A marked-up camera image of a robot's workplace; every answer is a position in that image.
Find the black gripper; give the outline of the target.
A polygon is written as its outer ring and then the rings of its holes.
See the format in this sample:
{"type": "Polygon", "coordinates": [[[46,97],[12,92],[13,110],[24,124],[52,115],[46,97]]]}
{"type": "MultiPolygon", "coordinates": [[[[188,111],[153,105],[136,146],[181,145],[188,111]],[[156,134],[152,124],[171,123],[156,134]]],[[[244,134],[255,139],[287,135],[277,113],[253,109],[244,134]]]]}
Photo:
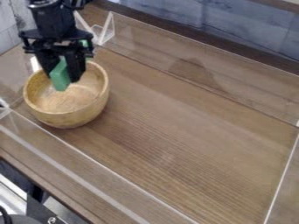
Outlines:
{"type": "Polygon", "coordinates": [[[64,53],[72,82],[80,80],[85,72],[85,57],[93,53],[93,35],[78,29],[74,21],[74,11],[81,11],[90,1],[28,0],[26,8],[32,13],[34,28],[18,32],[24,52],[36,55],[46,75],[57,66],[64,53]],[[81,52],[66,51],[69,49],[81,49],[81,52]]]}

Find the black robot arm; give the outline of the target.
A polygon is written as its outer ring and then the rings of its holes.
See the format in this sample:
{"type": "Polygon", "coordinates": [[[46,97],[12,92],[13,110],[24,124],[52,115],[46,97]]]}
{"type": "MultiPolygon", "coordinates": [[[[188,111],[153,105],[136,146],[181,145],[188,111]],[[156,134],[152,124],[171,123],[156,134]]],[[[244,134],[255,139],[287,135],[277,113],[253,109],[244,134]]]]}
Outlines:
{"type": "Polygon", "coordinates": [[[41,69],[50,75],[61,58],[66,62],[70,82],[85,72],[85,58],[93,57],[93,34],[77,28],[74,11],[92,0],[28,0],[34,29],[20,31],[25,53],[36,56],[41,69]]]}

